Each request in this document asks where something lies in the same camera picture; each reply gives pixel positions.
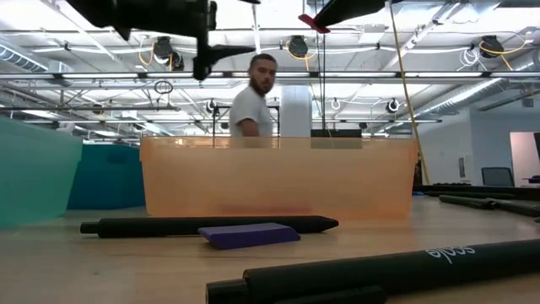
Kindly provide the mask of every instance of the man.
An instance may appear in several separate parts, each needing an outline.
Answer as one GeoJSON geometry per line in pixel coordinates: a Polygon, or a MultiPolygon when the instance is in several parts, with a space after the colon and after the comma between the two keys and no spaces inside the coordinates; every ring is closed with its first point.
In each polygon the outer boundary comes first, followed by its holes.
{"type": "Polygon", "coordinates": [[[235,97],[229,112],[232,137],[272,137],[272,116],[264,97],[273,87],[277,68],[276,59],[268,54],[251,59],[250,84],[235,97]]]}

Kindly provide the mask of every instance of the purple eraser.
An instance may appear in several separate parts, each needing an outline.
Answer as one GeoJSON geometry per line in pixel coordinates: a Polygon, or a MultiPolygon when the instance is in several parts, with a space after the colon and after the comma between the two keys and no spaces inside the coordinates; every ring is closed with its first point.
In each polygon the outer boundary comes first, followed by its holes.
{"type": "Polygon", "coordinates": [[[207,227],[199,228],[198,231],[218,249],[236,249],[300,240],[300,235],[293,228],[275,223],[207,227]]]}

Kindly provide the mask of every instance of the black marker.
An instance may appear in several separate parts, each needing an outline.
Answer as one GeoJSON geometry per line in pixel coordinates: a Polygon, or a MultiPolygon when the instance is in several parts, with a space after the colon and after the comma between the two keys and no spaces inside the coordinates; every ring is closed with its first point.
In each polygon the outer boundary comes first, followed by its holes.
{"type": "Polygon", "coordinates": [[[540,272],[540,240],[248,269],[207,284],[209,304],[384,303],[383,296],[540,272]]]}
{"type": "Polygon", "coordinates": [[[203,227],[227,225],[252,225],[276,223],[289,226],[298,233],[319,233],[337,227],[337,220],[324,216],[246,216],[201,218],[131,218],[101,219],[99,222],[83,223],[83,234],[100,237],[162,237],[198,235],[203,227]]]}
{"type": "Polygon", "coordinates": [[[460,198],[497,198],[497,199],[516,199],[517,196],[508,193],[475,193],[475,192],[450,192],[450,191],[428,191],[424,193],[430,197],[439,197],[449,195],[460,198]]]}
{"type": "Polygon", "coordinates": [[[494,198],[463,198],[450,195],[441,195],[442,203],[459,204],[475,209],[500,209],[525,216],[540,216],[540,204],[527,201],[509,201],[494,198]]]}

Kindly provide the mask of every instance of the teal plastic panel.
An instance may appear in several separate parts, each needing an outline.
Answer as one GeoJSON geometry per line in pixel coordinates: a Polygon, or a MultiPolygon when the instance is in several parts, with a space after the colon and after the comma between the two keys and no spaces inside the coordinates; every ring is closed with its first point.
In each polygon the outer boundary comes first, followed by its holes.
{"type": "Polygon", "coordinates": [[[0,227],[64,214],[82,147],[81,138],[0,117],[0,227]]]}
{"type": "Polygon", "coordinates": [[[121,209],[144,206],[139,149],[85,145],[68,209],[121,209]]]}

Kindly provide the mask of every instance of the wooden table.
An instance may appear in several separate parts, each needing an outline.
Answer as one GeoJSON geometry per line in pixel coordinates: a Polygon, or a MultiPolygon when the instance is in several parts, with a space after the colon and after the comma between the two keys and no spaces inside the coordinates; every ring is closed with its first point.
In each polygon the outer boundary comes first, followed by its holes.
{"type": "MultiPolygon", "coordinates": [[[[302,241],[217,251],[201,237],[101,240],[82,221],[144,216],[143,209],[69,211],[61,219],[0,231],[0,303],[196,304],[207,282],[248,268],[533,239],[531,218],[416,198],[410,220],[345,222],[302,241]]],[[[391,298],[389,303],[533,303],[540,275],[391,298]]]]}

